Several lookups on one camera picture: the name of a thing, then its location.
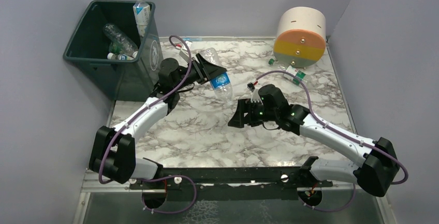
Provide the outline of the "green tea bottle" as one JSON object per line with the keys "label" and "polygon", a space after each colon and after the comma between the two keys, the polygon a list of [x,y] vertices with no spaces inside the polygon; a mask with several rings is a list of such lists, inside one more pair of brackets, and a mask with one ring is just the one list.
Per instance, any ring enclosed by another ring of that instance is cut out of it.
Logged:
{"label": "green tea bottle", "polygon": [[120,45],[118,45],[114,42],[111,42],[109,44],[108,52],[114,53],[114,54],[121,54],[121,53],[124,53],[124,50]]}

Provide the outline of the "clear bottle grey blue label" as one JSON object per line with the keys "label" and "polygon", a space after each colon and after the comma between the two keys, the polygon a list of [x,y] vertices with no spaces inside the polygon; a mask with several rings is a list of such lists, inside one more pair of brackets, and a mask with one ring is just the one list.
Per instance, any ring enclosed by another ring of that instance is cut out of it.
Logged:
{"label": "clear bottle grey blue label", "polygon": [[121,60],[121,61],[131,61],[134,60],[133,57],[128,56],[126,54],[115,54],[115,53],[108,53],[107,59],[109,60]]}

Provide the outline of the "clear bottle green white label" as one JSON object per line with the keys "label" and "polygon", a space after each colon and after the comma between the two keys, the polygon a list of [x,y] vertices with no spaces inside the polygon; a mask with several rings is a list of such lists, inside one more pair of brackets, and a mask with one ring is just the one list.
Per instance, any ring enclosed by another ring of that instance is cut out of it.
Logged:
{"label": "clear bottle green white label", "polygon": [[289,74],[285,74],[285,73],[282,74],[282,76],[287,80],[291,81],[294,85],[299,86],[300,82],[303,82],[304,84],[307,83],[307,79],[309,78],[308,75],[304,71],[293,67],[291,64],[286,65],[274,58],[269,59],[268,64],[273,69],[287,71],[288,73],[293,74],[295,77],[291,77]]}

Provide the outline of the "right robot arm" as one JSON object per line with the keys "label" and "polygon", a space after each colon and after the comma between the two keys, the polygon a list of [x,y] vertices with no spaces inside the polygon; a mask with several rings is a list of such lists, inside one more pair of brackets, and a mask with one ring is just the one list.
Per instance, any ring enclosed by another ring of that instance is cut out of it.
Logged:
{"label": "right robot arm", "polygon": [[311,180],[353,183],[373,196],[385,196],[400,169],[391,141],[383,137],[375,141],[333,126],[319,116],[313,116],[310,109],[289,104],[273,84],[254,90],[253,94],[258,98],[238,100],[229,127],[254,127],[275,122],[279,129],[318,141],[349,161],[308,159],[302,168]]}

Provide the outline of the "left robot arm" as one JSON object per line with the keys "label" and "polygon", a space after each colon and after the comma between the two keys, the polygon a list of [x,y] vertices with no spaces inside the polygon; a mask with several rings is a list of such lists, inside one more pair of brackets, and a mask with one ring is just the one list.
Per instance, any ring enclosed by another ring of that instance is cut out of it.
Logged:
{"label": "left robot arm", "polygon": [[159,178],[163,166],[147,158],[137,158],[137,141],[176,107],[179,89],[192,83],[205,84],[227,71],[206,61],[200,54],[189,61],[188,66],[183,67],[174,58],[163,60],[156,87],[144,104],[119,124],[97,130],[89,169],[98,173],[100,183],[124,184],[130,179]]}

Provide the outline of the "clear unlabelled bottle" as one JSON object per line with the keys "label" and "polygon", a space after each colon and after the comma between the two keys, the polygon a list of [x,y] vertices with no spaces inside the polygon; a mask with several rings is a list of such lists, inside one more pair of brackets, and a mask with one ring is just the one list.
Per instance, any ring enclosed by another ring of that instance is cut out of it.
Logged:
{"label": "clear unlabelled bottle", "polygon": [[119,54],[136,58],[138,54],[138,46],[115,24],[107,23],[103,27],[103,33],[110,39]]}

